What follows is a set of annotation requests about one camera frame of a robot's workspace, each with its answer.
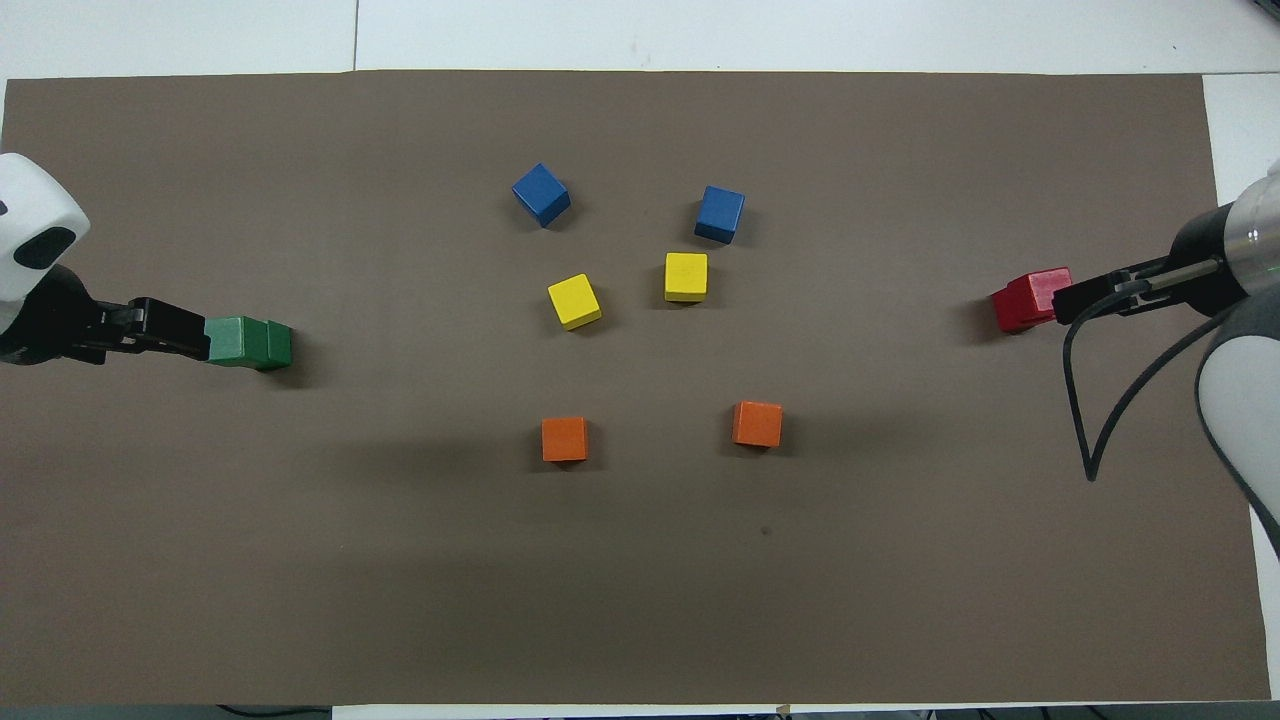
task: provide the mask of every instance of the red block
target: red block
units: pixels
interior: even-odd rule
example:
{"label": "red block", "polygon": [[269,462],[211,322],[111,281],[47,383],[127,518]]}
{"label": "red block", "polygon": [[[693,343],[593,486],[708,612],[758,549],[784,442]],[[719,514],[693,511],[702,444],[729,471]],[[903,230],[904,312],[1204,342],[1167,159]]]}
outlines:
{"label": "red block", "polygon": [[996,322],[1006,333],[1023,332],[1053,319],[1053,292],[1071,284],[1071,270],[1053,268],[1027,273],[991,296]]}

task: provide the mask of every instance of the green block in gripper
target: green block in gripper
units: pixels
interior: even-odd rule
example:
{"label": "green block in gripper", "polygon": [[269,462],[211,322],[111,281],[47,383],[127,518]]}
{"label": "green block in gripper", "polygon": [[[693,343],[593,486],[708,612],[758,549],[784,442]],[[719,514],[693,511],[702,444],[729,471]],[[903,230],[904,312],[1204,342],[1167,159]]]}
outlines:
{"label": "green block in gripper", "polygon": [[275,320],[266,322],[266,359],[271,368],[288,368],[293,364],[293,328]]}
{"label": "green block in gripper", "polygon": [[205,320],[205,334],[209,336],[209,361],[214,365],[255,370],[279,366],[271,364],[266,323],[261,320],[244,315],[210,318]]}

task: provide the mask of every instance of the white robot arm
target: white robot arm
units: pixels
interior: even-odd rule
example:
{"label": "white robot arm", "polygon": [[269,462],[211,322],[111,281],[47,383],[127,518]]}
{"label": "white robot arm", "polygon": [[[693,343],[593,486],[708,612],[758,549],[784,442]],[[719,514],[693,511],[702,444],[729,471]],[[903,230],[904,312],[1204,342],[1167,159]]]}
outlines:
{"label": "white robot arm", "polygon": [[0,155],[0,333],[87,232],[88,218],[58,181],[22,155]]}
{"label": "white robot arm", "polygon": [[[1071,342],[1094,316],[1133,315],[1187,302],[1211,319],[1133,382],[1091,450],[1071,373]],[[1085,478],[1097,478],[1120,415],[1172,357],[1217,329],[1201,364],[1196,400],[1210,443],[1257,511],[1280,553],[1280,163],[1235,202],[1187,223],[1169,256],[1060,290],[1059,322],[1068,400]]]}
{"label": "white robot arm", "polygon": [[76,200],[38,165],[0,155],[0,363],[147,350],[209,357],[205,319],[151,297],[128,305],[90,297],[58,260],[88,232]]}

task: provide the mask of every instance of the block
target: block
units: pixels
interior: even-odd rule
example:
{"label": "block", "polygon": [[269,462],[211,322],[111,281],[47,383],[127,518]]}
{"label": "block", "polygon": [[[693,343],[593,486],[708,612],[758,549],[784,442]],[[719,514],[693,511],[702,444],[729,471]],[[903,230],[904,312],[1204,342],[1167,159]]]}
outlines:
{"label": "block", "polygon": [[205,320],[209,336],[209,363],[227,368],[271,368],[266,323],[237,315]]}
{"label": "block", "polygon": [[293,328],[275,320],[266,322],[266,359],[271,368],[260,368],[262,370],[293,364]]}
{"label": "block", "polygon": [[996,322],[1006,333],[1018,333],[1053,320],[1053,293],[1071,284],[1071,272],[1052,268],[1028,273],[991,296]]}
{"label": "block", "polygon": [[556,315],[566,331],[580,328],[602,316],[600,304],[595,300],[591,281],[586,275],[573,275],[547,288],[556,306]]}
{"label": "block", "polygon": [[742,204],[746,196],[741,192],[707,186],[703,191],[703,205],[698,210],[698,224],[694,225],[694,234],[723,242],[733,242],[733,233],[737,232],[737,220],[742,217]]}
{"label": "block", "polygon": [[544,419],[543,460],[547,462],[586,460],[586,419]]}
{"label": "block", "polygon": [[782,406],[744,400],[733,406],[733,442],[755,447],[782,443]]}
{"label": "block", "polygon": [[668,252],[662,297],[668,302],[707,300],[707,254]]}
{"label": "block", "polygon": [[534,169],[525,173],[525,177],[511,186],[516,193],[516,200],[529,210],[538,224],[547,227],[568,209],[568,188],[556,179],[556,176],[547,169],[547,165],[538,163]]}

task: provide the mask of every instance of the yellow block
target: yellow block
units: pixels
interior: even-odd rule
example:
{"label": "yellow block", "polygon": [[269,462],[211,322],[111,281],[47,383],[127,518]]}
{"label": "yellow block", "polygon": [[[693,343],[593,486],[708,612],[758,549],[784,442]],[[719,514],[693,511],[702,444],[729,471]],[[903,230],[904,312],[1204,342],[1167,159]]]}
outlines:
{"label": "yellow block", "polygon": [[547,288],[547,292],[552,296],[556,315],[566,331],[600,319],[600,304],[595,300],[595,292],[591,291],[591,282],[586,275],[573,275]]}
{"label": "yellow block", "polygon": [[668,252],[667,281],[662,296],[668,302],[707,300],[707,254]]}

